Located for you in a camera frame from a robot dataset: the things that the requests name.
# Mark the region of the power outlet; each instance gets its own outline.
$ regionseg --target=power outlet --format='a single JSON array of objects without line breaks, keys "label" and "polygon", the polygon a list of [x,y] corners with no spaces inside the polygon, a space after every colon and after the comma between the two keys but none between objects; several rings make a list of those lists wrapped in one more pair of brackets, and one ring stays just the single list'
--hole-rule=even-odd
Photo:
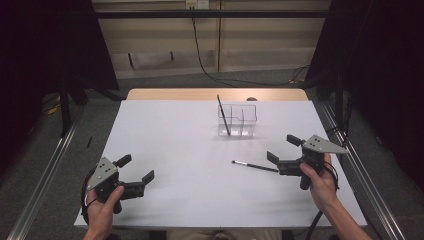
[{"label": "power outlet", "polygon": [[197,9],[209,9],[209,0],[197,0]]},{"label": "power outlet", "polygon": [[186,0],[186,9],[209,9],[209,0]]},{"label": "power outlet", "polygon": [[197,9],[197,0],[186,0],[186,9]]}]

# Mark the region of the cable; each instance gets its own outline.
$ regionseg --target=cable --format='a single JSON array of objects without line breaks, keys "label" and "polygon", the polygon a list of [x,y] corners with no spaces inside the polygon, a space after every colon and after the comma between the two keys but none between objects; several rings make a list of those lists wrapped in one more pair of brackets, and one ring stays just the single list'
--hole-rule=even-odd
[{"label": "cable", "polygon": [[310,240],[311,239],[312,233],[314,232],[315,227],[317,226],[317,223],[318,223],[319,219],[321,218],[321,216],[322,216],[322,212],[319,211],[317,213],[317,215],[315,216],[314,220],[312,221],[311,226],[308,229],[308,234],[305,237],[306,240]]},{"label": "cable", "polygon": [[293,82],[293,80],[290,80],[290,81],[287,81],[287,82],[284,82],[284,83],[275,83],[275,84],[272,84],[272,83],[259,83],[259,82],[252,82],[252,81],[246,81],[246,80],[240,80],[240,79],[231,79],[231,78],[217,78],[217,77],[211,76],[209,73],[206,72],[205,68],[203,67],[203,62],[202,62],[202,59],[200,57],[199,43],[198,43],[198,40],[197,40],[196,20],[194,18],[192,18],[192,23],[193,23],[193,30],[194,30],[194,38],[195,38],[195,41],[196,41],[197,57],[199,59],[200,68],[202,69],[203,73],[207,77],[209,77],[211,80],[213,80],[215,82],[218,82],[218,83],[221,83],[221,84],[225,84],[225,85],[230,86],[230,87],[233,87],[233,88],[237,88],[237,86],[234,86],[232,84],[226,83],[226,81],[248,83],[248,84],[256,84],[256,85],[269,86],[269,87],[284,86],[284,85],[287,85],[287,84],[290,84],[290,83]]},{"label": "cable", "polygon": [[90,170],[88,172],[87,176],[84,179],[84,183],[82,184],[82,189],[81,189],[81,199],[80,199],[81,200],[81,215],[83,216],[84,221],[87,224],[89,222],[87,209],[92,202],[97,200],[97,198],[95,200],[91,201],[88,205],[86,205],[86,203],[85,203],[85,192],[87,190],[88,180],[90,180],[90,177],[94,174],[95,171],[96,171],[96,168],[93,168],[92,170]]}]

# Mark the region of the black cable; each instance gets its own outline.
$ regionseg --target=black cable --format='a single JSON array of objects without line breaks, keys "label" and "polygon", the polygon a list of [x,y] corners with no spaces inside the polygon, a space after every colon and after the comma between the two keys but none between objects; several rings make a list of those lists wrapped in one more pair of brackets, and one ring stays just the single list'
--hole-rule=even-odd
[{"label": "black cable", "polygon": [[91,202],[89,202],[88,204],[87,204],[87,209],[88,209],[88,207],[90,207],[90,205],[93,203],[93,202],[95,202],[95,201],[97,201],[97,200],[99,200],[99,198],[98,197],[96,197],[94,200],[92,200]]},{"label": "black cable", "polygon": [[305,66],[303,66],[303,67],[299,67],[299,68],[296,68],[295,70],[293,70],[293,73],[292,73],[292,82],[294,83],[293,84],[293,86],[292,86],[292,88],[294,88],[295,87],[295,84],[296,84],[296,78],[299,76],[299,74],[304,70],[304,69],[307,69],[307,68],[309,68],[309,65],[305,65]]},{"label": "black cable", "polygon": [[87,174],[87,176],[84,179],[84,182],[82,184],[82,189],[81,189],[81,215],[84,218],[84,221],[88,224],[89,219],[88,219],[88,206],[90,206],[90,204],[94,201],[91,201],[88,205],[86,205],[85,203],[85,192],[87,191],[87,184],[88,184],[88,180],[90,180],[91,176],[94,174],[94,172],[96,171],[96,168],[93,168],[92,170],[90,170]]},{"label": "black cable", "polygon": [[205,68],[203,67],[203,62],[202,62],[202,59],[200,57],[199,43],[198,43],[198,40],[197,40],[196,20],[194,18],[192,18],[192,23],[193,23],[193,30],[194,30],[194,38],[195,38],[195,41],[196,41],[197,57],[199,59],[200,68],[202,69],[203,73],[207,77],[209,77],[211,80],[213,80],[215,82],[219,82],[221,84],[225,84],[225,85],[230,86],[230,87],[233,87],[233,88],[237,88],[237,86],[234,86],[232,84],[226,83],[226,81],[248,83],[248,84],[256,84],[256,85],[269,86],[269,87],[284,86],[284,85],[290,84],[292,82],[292,81],[287,81],[287,82],[284,82],[284,83],[275,83],[275,84],[272,84],[272,83],[259,83],[259,82],[252,82],[252,81],[246,81],[246,80],[240,80],[240,79],[231,79],[231,78],[217,78],[217,77],[211,76],[209,73],[206,72]]},{"label": "black cable", "polygon": [[312,233],[314,232],[315,227],[317,226],[318,221],[319,221],[319,219],[321,218],[321,216],[322,216],[322,212],[321,212],[321,211],[319,211],[319,212],[317,213],[317,215],[315,216],[314,220],[312,221],[311,226],[310,226],[310,227],[309,227],[309,229],[308,229],[308,234],[307,234],[307,235],[306,235],[306,237],[305,237],[305,239],[306,239],[306,240],[310,240],[310,239],[311,239]]}]

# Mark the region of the wall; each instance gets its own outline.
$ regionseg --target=wall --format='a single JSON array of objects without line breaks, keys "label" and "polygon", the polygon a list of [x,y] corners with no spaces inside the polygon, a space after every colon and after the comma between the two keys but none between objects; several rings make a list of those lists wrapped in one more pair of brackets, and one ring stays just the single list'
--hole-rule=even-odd
[{"label": "wall", "polygon": [[[326,10],[330,2],[210,0],[210,8]],[[185,1],[94,0],[93,4],[96,11],[185,9]],[[100,19],[99,23],[110,54],[196,50],[191,19]],[[234,68],[243,64],[259,69],[309,64],[323,23],[324,19],[196,19],[196,29],[199,48],[212,51],[215,70],[230,71],[243,70]]]}]

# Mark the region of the marker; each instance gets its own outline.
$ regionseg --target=marker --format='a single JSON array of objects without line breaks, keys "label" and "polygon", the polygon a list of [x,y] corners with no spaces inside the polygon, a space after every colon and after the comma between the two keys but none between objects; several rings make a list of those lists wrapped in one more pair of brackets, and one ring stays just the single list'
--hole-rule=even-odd
[{"label": "marker", "polygon": [[219,108],[221,109],[222,118],[224,119],[225,128],[227,129],[228,136],[231,136],[230,130],[228,129],[227,120],[225,119],[224,110],[222,109],[221,100],[219,100],[219,94],[216,95],[216,98],[218,98]]},{"label": "marker", "polygon": [[239,161],[234,161],[234,160],[231,163],[278,173],[277,169],[262,167],[262,166],[258,166],[258,165],[254,165],[254,164],[250,164],[250,163],[244,163],[244,162],[239,162]]}]

